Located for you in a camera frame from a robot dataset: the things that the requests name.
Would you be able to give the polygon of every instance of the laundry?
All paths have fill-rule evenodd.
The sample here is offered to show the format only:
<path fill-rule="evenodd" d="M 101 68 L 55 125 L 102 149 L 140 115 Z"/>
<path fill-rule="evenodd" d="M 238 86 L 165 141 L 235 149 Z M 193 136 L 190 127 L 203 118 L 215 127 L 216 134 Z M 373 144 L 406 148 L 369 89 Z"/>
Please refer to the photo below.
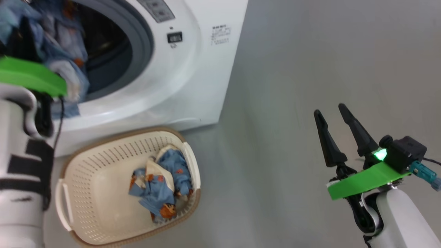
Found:
<path fill-rule="evenodd" d="M 173 178 L 170 172 L 148 159 L 145 168 L 133 172 L 129 195 L 141 197 L 139 203 L 156 217 L 171 219 L 176 216 Z"/>
<path fill-rule="evenodd" d="M 166 145 L 162 148 L 157 155 L 156 163 L 172 174 L 175 191 L 179 197 L 190 196 L 193 193 L 187 162 L 177 147 Z"/>
<path fill-rule="evenodd" d="M 0 41 L 6 44 L 11 31 L 23 17 L 29 19 L 37 54 L 44 65 L 59 74 L 67 84 L 64 116 L 79 115 L 78 103 L 84 101 L 89 80 L 85 63 L 87 51 L 83 28 L 75 5 L 68 0 L 39 0 L 31 6 L 21 0 L 0 3 Z M 60 101 L 52 105 L 52 117 L 61 116 Z"/>

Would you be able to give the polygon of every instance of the black cable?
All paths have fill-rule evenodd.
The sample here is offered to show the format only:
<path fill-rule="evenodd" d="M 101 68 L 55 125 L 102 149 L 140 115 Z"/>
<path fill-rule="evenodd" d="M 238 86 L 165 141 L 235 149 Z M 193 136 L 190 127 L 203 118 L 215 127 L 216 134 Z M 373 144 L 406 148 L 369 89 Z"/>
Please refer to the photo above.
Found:
<path fill-rule="evenodd" d="M 56 138 L 55 138 L 55 143 L 54 143 L 54 151 L 55 148 L 58 144 L 58 139 L 60 138 L 60 133 L 61 133 L 61 127 L 63 126 L 63 118 L 64 118 L 64 98 L 62 96 L 60 96 L 60 101 L 61 101 L 61 116 L 60 116 L 60 125 L 58 126 L 58 133 L 56 134 Z"/>
<path fill-rule="evenodd" d="M 429 161 L 429 162 L 432 162 L 432 163 L 435 163 L 435 164 L 439 164 L 439 165 L 441 165 L 441 163 L 440 162 L 438 162 L 438 161 L 436 161 L 436 160 L 433 160 L 433 159 L 430 159 L 430 158 L 422 158 L 423 160 L 426 160 L 426 161 Z"/>

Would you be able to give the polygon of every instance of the white washing machine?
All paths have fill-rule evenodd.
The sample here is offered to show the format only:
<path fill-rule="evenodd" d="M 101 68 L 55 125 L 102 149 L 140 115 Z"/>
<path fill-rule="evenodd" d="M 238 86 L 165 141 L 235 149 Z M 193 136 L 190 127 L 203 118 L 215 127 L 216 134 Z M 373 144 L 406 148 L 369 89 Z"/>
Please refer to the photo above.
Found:
<path fill-rule="evenodd" d="M 126 42 L 89 61 L 100 86 L 80 116 L 64 119 L 56 156 L 138 128 L 218 122 L 247 0 L 75 1 L 116 23 Z"/>

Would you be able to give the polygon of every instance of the basket rim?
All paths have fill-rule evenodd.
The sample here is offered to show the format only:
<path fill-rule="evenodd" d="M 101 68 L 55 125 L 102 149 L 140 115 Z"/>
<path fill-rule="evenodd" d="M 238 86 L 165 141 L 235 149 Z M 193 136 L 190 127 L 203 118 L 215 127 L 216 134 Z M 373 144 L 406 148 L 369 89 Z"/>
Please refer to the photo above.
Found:
<path fill-rule="evenodd" d="M 81 149 L 79 149 L 78 151 L 74 152 L 74 153 L 73 153 L 73 154 L 72 154 L 72 155 L 71 155 L 71 156 L 70 156 L 70 157 L 64 162 L 63 168 L 62 168 L 61 173 L 60 173 L 60 179 L 64 179 L 64 178 L 65 178 L 67 167 L 69 166 L 69 164 L 71 163 L 71 161 L 72 161 L 75 157 L 77 157 L 78 155 L 80 155 L 81 153 L 83 153 L 83 152 L 85 152 L 85 151 L 87 151 L 87 150 L 90 150 L 90 149 L 92 149 L 92 148 L 95 148 L 95 147 L 97 147 L 97 146 L 100 146 L 100 145 L 103 145 L 103 144 L 106 144 L 106 143 L 109 143 L 109 142 L 115 141 L 115 140 L 123 139 L 123 138 L 126 138 L 126 137 L 130 137 L 130 136 L 138 135 L 138 134 L 148 133 L 148 132 L 170 132 L 170 133 L 176 135 L 176 137 L 178 137 L 178 138 L 182 141 L 182 143 L 185 143 L 185 142 L 186 142 L 185 139 L 184 139 L 184 137 L 183 137 L 178 131 L 173 130 L 173 129 L 170 129 L 170 128 L 167 128 L 167 127 L 144 128 L 144 129 L 139 129 L 139 130 L 135 130 L 135 131 L 129 131 L 129 132 L 126 132 L 126 133 L 123 133 L 123 134 L 119 134 L 119 135 L 116 135 L 116 136 L 114 136 L 114 137 L 110 137 L 110 138 L 108 138 L 108 139 L 104 139 L 104 140 L 102 140 L 102 141 L 99 141 L 99 142 L 93 143 L 93 144 L 91 144 L 91 145 L 89 145 L 89 146 L 86 146 L 86 147 L 81 148 Z M 148 238 L 148 237 L 151 237 L 151 236 L 153 236 L 153 235 L 156 235 L 156 234 L 158 234 L 158 233 L 160 233 L 160 232 L 162 232 L 162 231 L 165 231 L 165 230 L 167 230 L 167 229 L 169 229 L 169 228 L 172 228 L 172 227 L 174 227 L 175 225 L 177 225 L 177 224 L 179 224 L 179 223 L 181 223 L 181 222 L 187 220 L 187 219 L 188 219 L 188 218 L 194 213 L 194 211 L 196 210 L 196 208 L 198 207 L 199 200 L 200 200 L 200 198 L 201 198 L 201 189 L 200 189 L 200 188 L 197 189 L 195 194 L 196 194 L 196 200 L 195 200 L 193 206 L 191 207 L 191 209 L 190 209 L 190 210 L 189 210 L 189 211 L 188 211 L 183 217 L 181 217 L 180 219 L 178 219 L 178 220 L 176 220 L 176 221 L 173 221 L 173 222 L 171 222 L 171 223 L 169 223 L 169 224 L 167 224 L 167 225 L 164 225 L 164 226 L 162 226 L 162 227 L 160 227 L 160 228 L 157 228 L 157 229 L 155 229 L 155 230 L 149 231 L 149 232 L 147 232 L 147 233 L 144 233 L 144 234 L 141 234 L 141 235 L 138 235 L 138 236 L 132 237 L 132 238 L 128 238 L 128 239 L 120 240 L 120 241 L 115 241 L 115 242 L 111 242 L 111 243 L 108 243 L 108 244 L 90 244 L 90 243 L 87 243 L 87 242 L 85 242 L 84 240 L 82 240 L 82 239 L 76 234 L 75 230 L 72 230 L 72 231 L 70 231 L 69 233 L 70 233 L 70 235 L 72 236 L 72 238 L 73 238 L 78 244 L 80 244 L 82 247 L 119 247 L 119 246 L 121 246 L 121 245 L 130 244 L 130 243 L 133 243 L 133 242 L 136 242 L 136 241 L 140 241 L 140 240 L 146 239 L 146 238 Z"/>

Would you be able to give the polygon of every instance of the blue cable connector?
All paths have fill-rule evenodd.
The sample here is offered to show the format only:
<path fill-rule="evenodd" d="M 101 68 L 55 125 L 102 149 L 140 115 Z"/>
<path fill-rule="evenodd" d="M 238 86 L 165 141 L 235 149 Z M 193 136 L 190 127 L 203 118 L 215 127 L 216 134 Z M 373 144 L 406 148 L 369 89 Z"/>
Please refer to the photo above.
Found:
<path fill-rule="evenodd" d="M 422 163 L 418 161 L 411 163 L 409 172 L 428 182 L 434 190 L 441 190 L 441 178 L 437 177 L 437 174 L 434 171 L 427 168 Z"/>

